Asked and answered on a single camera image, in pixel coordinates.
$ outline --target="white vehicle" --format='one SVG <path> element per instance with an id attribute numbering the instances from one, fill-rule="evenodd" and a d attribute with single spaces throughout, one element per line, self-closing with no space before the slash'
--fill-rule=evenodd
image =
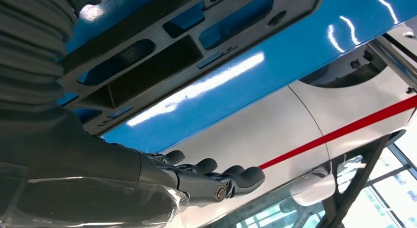
<path id="1" fill-rule="evenodd" d="M 405 25 L 391 30 L 389 34 L 399 42 L 407 44 L 409 49 L 417 50 L 417 40 L 411 37 L 412 30 Z M 185 163 L 190 164 L 197 163 L 201 158 L 213 158 L 218 162 L 219 168 L 216 171 L 219 172 L 231 165 L 242 165 L 244 168 L 262 165 L 323 135 L 414 96 L 415 93 L 408 88 L 409 86 L 372 49 L 364 45 L 301 81 L 292 83 L 181 142 L 168 152 L 181 150 L 186 156 Z M 285 205 L 284 201 L 289 203 L 288 198 L 291 195 L 297 200 L 294 189 L 299 186 L 297 183 L 299 184 L 300 179 L 287 186 L 283 185 L 319 165 L 326 167 L 330 161 L 333 162 L 332 169 L 337 170 L 333 172 L 338 176 L 336 193 L 343 192 L 348 189 L 358 169 L 366 171 L 363 170 L 366 164 L 372 164 L 371 154 L 374 150 L 366 147 L 376 144 L 374 148 L 381 148 L 381 145 L 377 146 L 382 142 L 379 139 L 392 133 L 391 142 L 400 137 L 414 112 L 415 109 L 407 110 L 281 161 L 264 170 L 266 181 L 252 194 L 205 207 L 190 207 L 181 214 L 183 222 L 190 228 L 215 221 L 217 222 L 209 227 L 236 227 L 236 224 L 239 227 L 239 222 L 252 216 L 254 212 L 260 212 L 250 213 L 252 203 L 263 202 L 265 208 L 268 208 L 282 201 L 281 210 L 285 210 L 288 204 Z M 356 174 L 357 177 L 366 176 L 362 175 L 363 172 Z M 320 185 L 311 181 L 306 183 Z M 321 197 L 320 200 L 334 192 L 334 189 L 322 193 L 320 190 L 326 190 L 326 186 L 310 188 L 310 192 L 315 193 L 318 198 Z M 261 196 L 267 193 L 276 194 L 279 199 L 272 203 L 268 199 L 263 200 Z M 305 200 L 297 202 L 311 204 Z M 318 209 L 318 213 L 324 212 L 322 203 L 314 206 L 316 207 L 311 209 Z M 284 219 L 295 211 L 300 216 L 299 210 L 293 206 L 288 214 L 281 214 L 281 217 L 275 217 L 275 220 Z M 301 222 L 305 224 L 308 218 L 306 216 Z M 286 227 L 293 223 L 291 220 L 283 221 L 282 226 L 277 227 Z"/>

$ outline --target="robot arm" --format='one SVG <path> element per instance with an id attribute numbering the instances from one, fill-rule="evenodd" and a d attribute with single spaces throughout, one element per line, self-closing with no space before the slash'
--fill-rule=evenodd
<path id="1" fill-rule="evenodd" d="M 106 143 L 85 132 L 73 113 L 56 104 L 63 95 L 56 80 L 64 73 L 56 59 L 65 56 L 64 42 L 70 39 L 75 14 L 86 1 L 91 2 L 0 0 L 0 163 L 24 168 L 21 176 L 32 179 L 78 176 L 164 186 L 187 196 L 189 205 L 220 202 L 258 188 L 265 175 L 257 167 L 234 166 L 220 174 L 212 172 L 217 167 L 212 159 L 175 166 L 184 159 L 181 152 L 146 155 Z M 139 219 L 137 211 L 128 208 L 140 201 L 142 215 L 146 214 L 143 219 L 148 219 L 172 206 L 163 196 L 143 192 L 126 200 L 123 193 L 97 192 L 96 187 L 67 181 L 32 183 L 21 193 L 21 202 L 10 206 L 55 220 L 89 220 L 86 214 Z"/>

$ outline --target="glass window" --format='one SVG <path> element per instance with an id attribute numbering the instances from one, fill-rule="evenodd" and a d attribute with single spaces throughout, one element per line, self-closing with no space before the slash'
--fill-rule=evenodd
<path id="1" fill-rule="evenodd" d="M 417 180 L 407 170 L 362 189 L 343 220 L 346 228 L 417 228 Z"/>
<path id="2" fill-rule="evenodd" d="M 373 180 L 402 166 L 403 165 L 401 164 L 401 162 L 391 152 L 391 150 L 385 148 L 382 151 L 381 156 L 379 157 L 379 160 L 377 161 L 374 169 L 372 170 L 369 179 Z"/>
<path id="3" fill-rule="evenodd" d="M 343 88 L 366 82 L 381 73 L 387 64 L 369 47 L 361 46 L 300 79 L 323 88 Z"/>
<path id="4" fill-rule="evenodd" d="M 407 194 L 411 197 L 414 202 L 417 202 L 417 194 L 414 190 L 407 191 Z"/>
<path id="5" fill-rule="evenodd" d="M 406 227 L 415 227 L 410 219 L 417 219 L 417 181 L 408 171 L 388 177 L 374 184 L 375 189 Z"/>
<path id="6" fill-rule="evenodd" d="M 411 121 L 405 134 L 400 137 L 395 144 L 410 159 L 414 165 L 417 165 L 417 117 Z"/>
<path id="7" fill-rule="evenodd" d="M 299 205 L 291 197 L 291 184 L 251 201 L 216 222 L 219 227 L 315 228 L 326 214 L 323 204 Z"/>
<path id="8" fill-rule="evenodd" d="M 370 187 L 360 192 L 342 223 L 345 228 L 400 228 Z"/>
<path id="9" fill-rule="evenodd" d="M 341 194 L 348 188 L 357 170 L 365 167 L 365 164 L 361 162 L 362 155 L 358 155 L 337 166 L 337 185 Z"/>

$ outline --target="robotic hand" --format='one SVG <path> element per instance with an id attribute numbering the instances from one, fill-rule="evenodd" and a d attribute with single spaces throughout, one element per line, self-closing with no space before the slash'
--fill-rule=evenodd
<path id="1" fill-rule="evenodd" d="M 56 60 L 65 62 L 64 42 L 85 3 L 0 0 L 0 227 L 137 227 L 172 215 L 172 189 L 204 206 L 258 188 L 265 175 L 257 167 L 216 173 L 213 159 L 176 166 L 183 153 L 106 143 L 57 105 L 64 69 Z"/>
<path id="2" fill-rule="evenodd" d="M 265 180 L 263 171 L 258 167 L 244 169 L 232 166 L 223 173 L 213 172 L 217 163 L 206 158 L 196 165 L 174 166 L 185 159 L 181 151 L 172 151 L 167 155 L 148 154 L 155 165 L 177 183 L 177 189 L 186 192 L 190 205 L 206 205 L 220 202 L 235 196 L 244 196 L 253 192 Z"/>

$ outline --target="rectangular slot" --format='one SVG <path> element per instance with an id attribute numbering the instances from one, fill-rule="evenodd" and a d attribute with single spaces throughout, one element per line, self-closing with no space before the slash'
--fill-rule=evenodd
<path id="1" fill-rule="evenodd" d="M 132 109 L 133 109 L 133 107 L 126 106 L 126 107 L 124 107 L 124 108 L 120 109 L 119 111 L 117 111 L 117 112 L 114 112 L 114 113 L 110 114 L 110 115 L 109 115 L 109 117 L 110 117 L 110 118 L 118 118 L 119 116 L 121 116 L 121 115 L 123 115 L 123 114 L 127 113 L 128 111 L 130 111 L 130 110 L 132 110 Z"/>
<path id="2" fill-rule="evenodd" d="M 59 105 L 64 106 L 65 104 L 71 102 L 72 100 L 78 98 L 78 95 L 74 94 L 74 93 L 70 93 L 70 92 L 65 92 L 64 93 L 64 97 L 60 100 L 57 101 L 57 103 Z"/>
<path id="3" fill-rule="evenodd" d="M 199 62 L 197 64 L 198 69 L 203 69 L 205 66 L 209 65 L 210 63 L 218 60 L 219 58 L 221 58 L 223 56 L 222 52 L 216 52 L 215 54 L 213 54 L 212 56 L 204 59 L 203 61 Z"/>
<path id="4" fill-rule="evenodd" d="M 190 1 L 192 0 L 149 1 L 98 37 L 91 39 L 66 56 L 63 59 L 65 71 L 70 72 L 83 63 L 105 54 L 108 55 L 117 45 L 126 42 Z"/>
<path id="5" fill-rule="evenodd" d="M 199 40 L 211 50 L 263 19 L 272 10 L 273 0 L 254 0 L 222 21 L 204 30 Z"/>
<path id="6" fill-rule="evenodd" d="M 96 86 L 152 54 L 154 50 L 155 43 L 152 41 L 147 39 L 136 41 L 120 53 L 81 75 L 77 81 L 87 86 Z"/>
<path id="7" fill-rule="evenodd" d="M 97 116 L 100 116 L 103 112 L 94 109 L 75 109 L 73 113 L 78 116 L 80 121 L 84 124 L 88 121 L 93 120 Z"/>
<path id="8" fill-rule="evenodd" d="M 194 41 L 190 36 L 185 36 L 87 96 L 81 103 L 115 109 L 201 58 L 202 54 Z"/>
<path id="9" fill-rule="evenodd" d="M 177 38 L 204 21 L 203 9 L 204 2 L 202 1 L 162 25 L 162 28 L 171 38 Z"/>

